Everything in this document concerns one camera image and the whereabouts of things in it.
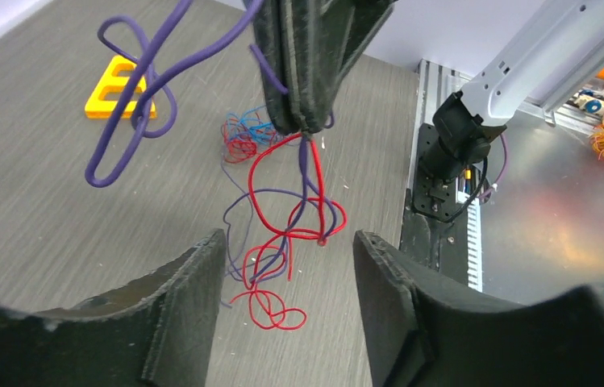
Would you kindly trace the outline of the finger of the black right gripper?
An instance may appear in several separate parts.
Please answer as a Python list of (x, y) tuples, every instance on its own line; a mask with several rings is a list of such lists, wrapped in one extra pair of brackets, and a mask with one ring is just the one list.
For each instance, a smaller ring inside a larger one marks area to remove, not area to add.
[(302, 66), (315, 23), (314, 1), (253, 1), (252, 30), (259, 49), (265, 105), (282, 134), (315, 132), (302, 113)]
[(340, 84), (393, 8), (393, 1), (330, 1), (321, 7), (309, 65), (310, 133), (327, 125)]

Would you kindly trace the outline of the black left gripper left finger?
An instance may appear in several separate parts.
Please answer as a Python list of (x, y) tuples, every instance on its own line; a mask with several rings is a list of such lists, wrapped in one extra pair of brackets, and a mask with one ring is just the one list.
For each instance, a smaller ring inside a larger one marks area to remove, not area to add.
[(69, 309), (0, 306), (0, 386), (203, 386), (226, 237)]

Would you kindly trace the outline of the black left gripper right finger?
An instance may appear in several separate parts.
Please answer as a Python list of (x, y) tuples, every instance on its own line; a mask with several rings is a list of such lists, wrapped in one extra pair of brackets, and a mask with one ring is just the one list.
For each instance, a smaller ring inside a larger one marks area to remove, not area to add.
[(375, 386), (604, 386), (604, 284), (523, 306), (353, 240)]

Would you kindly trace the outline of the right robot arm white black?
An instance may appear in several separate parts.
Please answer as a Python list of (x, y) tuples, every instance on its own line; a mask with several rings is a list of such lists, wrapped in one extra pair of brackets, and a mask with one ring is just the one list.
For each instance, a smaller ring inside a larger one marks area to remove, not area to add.
[[(313, 134), (329, 117), (339, 86), (397, 11), (395, 1), (248, 1), (265, 103), (282, 134)], [(411, 209), (451, 222), (464, 207), (448, 188), (462, 170), (485, 161), (527, 98), (552, 110), (604, 65), (604, 1), (545, 1), (508, 27), (508, 10), (465, 1), (446, 15), (443, 1), (405, 19), (403, 35), (446, 36), (480, 49), (506, 44), (434, 112), (433, 139), (416, 159)]]

